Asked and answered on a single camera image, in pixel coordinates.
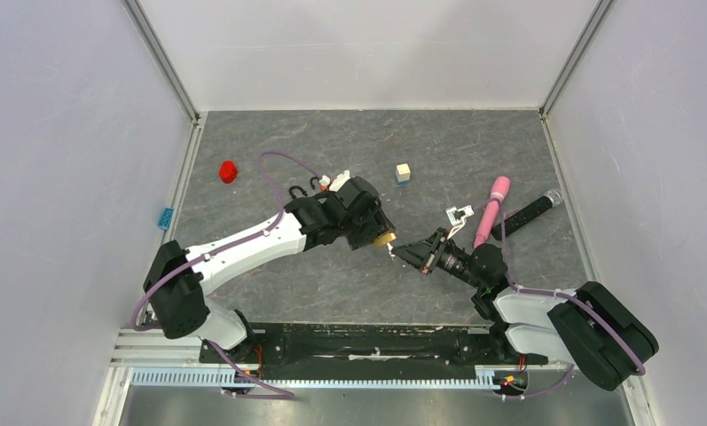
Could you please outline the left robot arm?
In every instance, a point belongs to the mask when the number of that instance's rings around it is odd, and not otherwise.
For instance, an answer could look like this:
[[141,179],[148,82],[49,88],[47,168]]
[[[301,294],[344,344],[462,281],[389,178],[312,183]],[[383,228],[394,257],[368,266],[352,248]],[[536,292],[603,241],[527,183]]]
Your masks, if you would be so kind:
[[235,362],[250,359],[255,338],[238,312],[208,306],[208,296],[228,281],[270,261],[343,238],[353,250],[382,247],[396,238],[377,190],[342,173],[325,190],[302,194],[266,221],[218,241],[183,248],[162,244],[145,278],[143,306],[153,310],[165,338],[210,340]]

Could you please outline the white blue cube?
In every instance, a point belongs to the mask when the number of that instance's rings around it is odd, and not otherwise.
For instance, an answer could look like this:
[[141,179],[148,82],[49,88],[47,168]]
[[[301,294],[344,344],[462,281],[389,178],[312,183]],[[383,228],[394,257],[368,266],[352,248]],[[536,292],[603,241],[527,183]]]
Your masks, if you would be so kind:
[[397,185],[408,185],[411,181],[412,171],[407,163],[396,166],[395,180]]

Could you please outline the black toy microphone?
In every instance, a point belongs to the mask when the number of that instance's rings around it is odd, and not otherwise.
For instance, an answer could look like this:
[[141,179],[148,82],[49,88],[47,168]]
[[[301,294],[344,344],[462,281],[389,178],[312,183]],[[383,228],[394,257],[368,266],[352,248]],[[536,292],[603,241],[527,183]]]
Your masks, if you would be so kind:
[[507,217],[503,217],[491,228],[491,236],[499,241],[502,236],[509,236],[517,232],[532,221],[541,217],[547,211],[559,207],[563,202],[562,193],[559,190],[550,189],[535,201],[529,203],[522,209]]

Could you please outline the pink toy microphone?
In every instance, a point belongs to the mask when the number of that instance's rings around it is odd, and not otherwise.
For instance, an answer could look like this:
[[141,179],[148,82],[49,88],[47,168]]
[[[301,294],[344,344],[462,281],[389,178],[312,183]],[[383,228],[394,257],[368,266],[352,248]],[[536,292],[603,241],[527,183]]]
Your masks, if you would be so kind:
[[487,201],[483,215],[476,229],[473,248],[483,245],[491,235],[491,228],[499,213],[503,201],[507,197],[511,186],[511,180],[506,176],[499,176],[491,186],[490,197]]

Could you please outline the blue lego brick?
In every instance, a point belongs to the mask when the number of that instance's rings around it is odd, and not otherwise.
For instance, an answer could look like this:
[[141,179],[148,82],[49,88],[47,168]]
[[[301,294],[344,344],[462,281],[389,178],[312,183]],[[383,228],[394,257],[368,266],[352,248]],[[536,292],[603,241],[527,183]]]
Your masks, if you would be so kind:
[[171,226],[173,215],[173,208],[164,208],[159,215],[157,227],[162,231],[167,231]]

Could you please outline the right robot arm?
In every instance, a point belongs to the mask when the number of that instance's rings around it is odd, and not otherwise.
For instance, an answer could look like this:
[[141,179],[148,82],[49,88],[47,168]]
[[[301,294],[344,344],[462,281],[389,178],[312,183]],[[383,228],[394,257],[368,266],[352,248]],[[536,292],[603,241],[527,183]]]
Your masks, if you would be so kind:
[[391,252],[424,275],[439,270],[475,288],[476,311],[499,328],[489,348],[501,362],[543,356],[571,364],[612,391],[630,376],[644,375],[646,362],[659,352],[655,335],[600,282],[524,287],[509,279],[501,248],[484,243],[467,252],[444,228]]

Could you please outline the brass padlock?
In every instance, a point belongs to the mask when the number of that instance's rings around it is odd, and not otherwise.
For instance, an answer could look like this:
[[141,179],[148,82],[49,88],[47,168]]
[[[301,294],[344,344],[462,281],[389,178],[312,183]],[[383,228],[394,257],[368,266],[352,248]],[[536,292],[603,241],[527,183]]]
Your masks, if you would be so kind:
[[385,232],[385,233],[383,233],[383,234],[377,236],[377,237],[373,240],[373,245],[374,245],[376,248],[381,248],[381,247],[384,247],[384,246],[390,244],[390,243],[391,243],[392,241],[394,241],[396,238],[397,238],[396,232],[393,231],[393,230],[389,230],[389,231],[387,231],[387,232]]

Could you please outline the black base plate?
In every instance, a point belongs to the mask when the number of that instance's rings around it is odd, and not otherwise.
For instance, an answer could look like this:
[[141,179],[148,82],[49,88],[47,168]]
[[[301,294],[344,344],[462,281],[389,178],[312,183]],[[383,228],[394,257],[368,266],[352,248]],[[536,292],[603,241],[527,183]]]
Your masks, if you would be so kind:
[[255,322],[252,331],[228,355],[267,380],[469,379],[477,366],[549,362],[519,354],[489,326]]

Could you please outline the red cylinder block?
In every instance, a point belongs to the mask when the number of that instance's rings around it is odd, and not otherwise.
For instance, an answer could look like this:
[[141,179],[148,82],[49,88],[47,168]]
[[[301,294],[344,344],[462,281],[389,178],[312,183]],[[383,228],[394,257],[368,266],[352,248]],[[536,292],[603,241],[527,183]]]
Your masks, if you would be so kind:
[[238,168],[233,161],[223,162],[218,170],[220,180],[226,185],[232,183],[238,176],[238,173]]

